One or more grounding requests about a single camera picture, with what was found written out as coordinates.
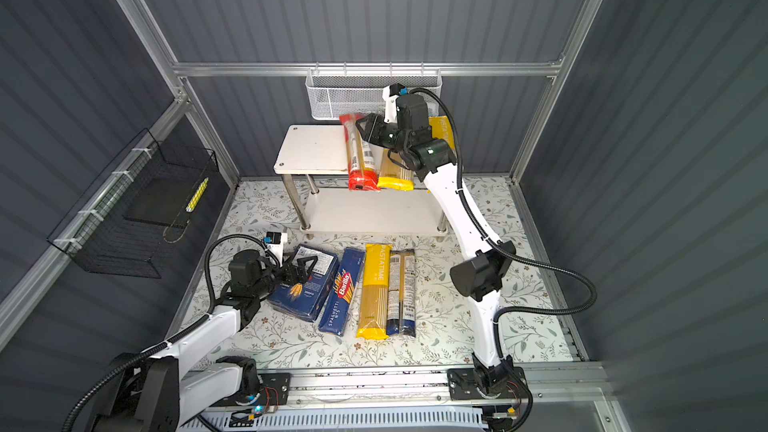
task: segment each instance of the red pasta package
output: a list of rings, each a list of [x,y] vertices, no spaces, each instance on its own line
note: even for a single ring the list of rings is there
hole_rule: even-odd
[[[344,126],[346,141],[347,171],[350,174],[350,190],[381,190],[378,187],[379,174],[376,173],[376,163],[368,142],[360,137],[355,122],[363,117],[359,113],[340,116]]]

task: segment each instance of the blue pasta box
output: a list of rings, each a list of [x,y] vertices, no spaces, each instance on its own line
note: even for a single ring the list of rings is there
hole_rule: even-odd
[[[333,280],[328,305],[325,312],[322,313],[322,319],[317,325],[317,330],[331,332],[339,336],[344,334],[346,315],[350,311],[350,303],[355,293],[357,279],[365,261],[366,251],[356,248],[344,249],[339,271]]]
[[[306,283],[293,286],[280,284],[267,299],[278,311],[307,322],[314,322],[320,315],[339,267],[337,256],[305,244],[299,245],[289,260],[298,265],[298,259],[312,256],[317,256],[317,264]]]

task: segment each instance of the shelf lower board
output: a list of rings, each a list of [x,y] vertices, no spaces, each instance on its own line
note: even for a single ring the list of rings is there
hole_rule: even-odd
[[[306,203],[306,233],[445,235],[437,232],[442,209],[427,190],[360,192],[321,188]]]

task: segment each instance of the leaf pattern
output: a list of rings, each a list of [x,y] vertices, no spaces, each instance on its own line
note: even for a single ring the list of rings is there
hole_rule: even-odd
[[[501,177],[467,177],[465,180],[488,223],[501,232],[504,239],[513,240],[518,254],[532,258],[507,180]],[[341,178],[317,183],[318,186],[346,186],[346,180]],[[296,186],[305,202],[309,193],[306,181],[297,179]],[[262,369],[471,363],[474,334],[467,299],[456,292],[447,273],[462,260],[455,235],[449,233],[442,243],[434,237],[355,233],[315,234],[312,240],[307,240],[282,182],[241,183],[220,235],[243,233],[263,237],[267,231],[276,230],[288,232],[287,251],[300,243],[339,255],[345,247],[361,248],[372,242],[391,243],[395,250],[414,248],[418,271],[416,338],[398,335],[386,341],[356,338],[362,287],[355,287],[342,337],[319,332],[314,324],[277,312],[264,302],[243,331],[225,340],[196,368],[206,368],[226,355],[253,357]],[[232,255],[252,246],[248,241],[236,239],[214,251],[211,273],[217,293],[229,278],[226,266]],[[510,267],[502,289],[502,306],[509,304],[552,308],[536,268],[521,264]],[[201,279],[187,309],[184,326],[196,320],[207,307],[205,281]],[[555,317],[506,314],[501,322],[504,345],[515,361],[573,360]]]

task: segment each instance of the black wire basket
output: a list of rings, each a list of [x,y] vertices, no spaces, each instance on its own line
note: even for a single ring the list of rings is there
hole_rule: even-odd
[[[87,210],[70,211],[48,242],[86,272],[159,278],[218,173],[214,151],[152,143]]]

